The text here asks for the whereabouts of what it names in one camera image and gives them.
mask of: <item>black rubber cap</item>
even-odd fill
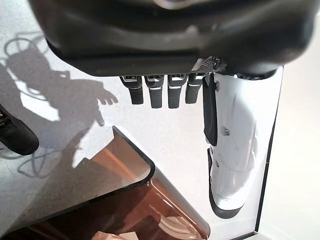
[[[168,86],[168,106],[170,109],[179,108],[181,89],[181,87],[170,88]]]
[[[185,103],[186,104],[195,104],[197,102],[199,89],[201,85],[186,85],[185,89]]]
[[[207,150],[207,153],[208,153],[209,176],[210,176],[210,170],[211,170],[211,167],[212,167],[212,159],[211,159],[211,156],[210,156],[209,148]],[[215,203],[214,197],[212,195],[210,177],[209,177],[209,200],[210,200],[211,208],[212,208],[214,214],[217,215],[221,219],[231,219],[231,218],[233,218],[234,216],[236,216],[239,213],[240,209],[242,208],[242,207],[240,207],[240,208],[232,209],[232,210],[224,210],[224,209],[219,208],[217,206],[217,204]]]
[[[133,105],[139,105],[144,103],[144,93],[143,89],[141,88],[129,88],[131,103]]]
[[[39,140],[32,130],[20,119],[11,115],[2,105],[0,111],[9,122],[0,126],[0,142],[20,155],[33,154],[39,147]]]
[[[160,109],[162,108],[162,88],[151,89],[149,88],[151,108]]]

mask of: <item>white wall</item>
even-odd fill
[[[308,50],[284,69],[259,232],[320,239],[320,16]]]

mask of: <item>orange translucent plastic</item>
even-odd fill
[[[154,163],[118,129],[113,134],[114,139],[91,160],[131,184],[3,239],[91,240],[97,232],[134,233],[138,240],[208,239],[209,225]]]

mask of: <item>white table surface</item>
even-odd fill
[[[144,86],[144,104],[131,105],[129,91],[118,77],[93,77],[77,70],[46,49],[41,36],[26,0],[1,1],[0,103],[36,133],[40,147],[33,156],[23,157],[0,150],[0,235],[26,215],[39,214],[28,211],[35,206],[41,211],[65,198],[80,203],[103,194],[99,171],[83,167],[82,159],[108,144],[112,125],[136,139],[209,223],[210,239],[228,240],[254,230],[263,166],[236,217],[220,219],[211,209],[201,91],[197,103],[187,105],[184,86],[180,108],[169,109],[165,83],[163,107],[151,109]],[[27,41],[16,38],[38,38],[37,48],[27,49]],[[27,91],[27,86],[34,90]]]

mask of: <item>black plastic housing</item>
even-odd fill
[[[303,53],[319,0],[29,0],[50,48],[93,76],[187,74],[219,56],[228,72],[273,71]]]

